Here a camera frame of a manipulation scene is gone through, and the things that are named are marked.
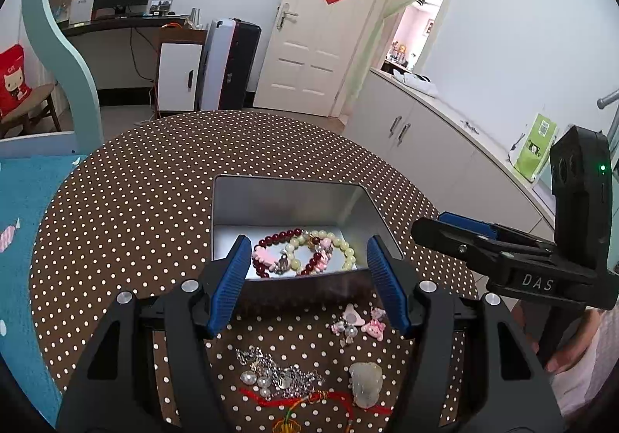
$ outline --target silver screw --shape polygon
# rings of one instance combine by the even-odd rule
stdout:
[[[499,305],[501,303],[501,298],[495,293],[487,293],[484,299],[490,305]]]
[[[436,291],[436,283],[434,283],[434,281],[425,280],[419,283],[419,288],[425,293],[432,293]]]
[[[131,299],[133,298],[133,294],[131,292],[120,292],[117,296],[116,296],[116,302],[118,303],[129,303],[131,302]]]
[[[196,280],[187,280],[181,285],[183,291],[187,293],[195,292],[199,287],[200,284]]]

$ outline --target round table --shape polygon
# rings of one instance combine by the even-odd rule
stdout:
[[[363,147],[317,126],[263,113],[218,111],[157,120],[106,143],[75,169],[41,221],[32,257],[30,298],[43,358],[60,390],[118,291],[155,296],[196,278],[211,257],[210,207],[218,174],[339,181],[366,187],[401,250],[425,278],[476,298],[471,272],[459,260],[415,245],[411,224],[438,216],[403,175]],[[368,292],[361,316],[380,305]],[[235,349],[259,346],[282,366],[318,370],[326,387],[346,391],[352,362],[383,369],[380,403],[394,405],[412,341],[389,327],[377,342],[359,333],[340,347],[329,325],[344,305],[273,316],[235,316],[206,343],[212,372],[237,431],[271,431],[283,415],[238,391],[245,369]],[[156,374],[163,417],[177,423],[163,333],[155,335]],[[463,335],[454,334],[453,379],[441,423],[454,420]],[[332,401],[298,407],[304,431],[341,431],[345,410]],[[356,431],[382,431],[387,416],[355,411]]]

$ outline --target red pillow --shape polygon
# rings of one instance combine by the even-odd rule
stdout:
[[[19,44],[0,54],[0,119],[29,97],[24,77],[24,48]]]

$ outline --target chair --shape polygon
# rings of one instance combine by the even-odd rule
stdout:
[[[51,92],[54,90],[54,87],[54,84],[45,84],[32,89],[29,97],[22,101],[17,108],[2,117],[0,120],[0,140],[6,136],[9,130],[20,125],[22,126],[20,135],[31,135],[33,127],[45,117],[51,117],[56,131],[62,131],[56,109],[54,108],[54,102],[51,99]],[[36,114],[36,116],[30,117],[30,113],[44,101],[47,101],[47,105],[45,105],[43,110]]]

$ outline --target green package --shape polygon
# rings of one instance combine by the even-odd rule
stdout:
[[[516,170],[529,182],[535,181],[537,173],[546,164],[555,137],[556,123],[537,114],[515,165]]]

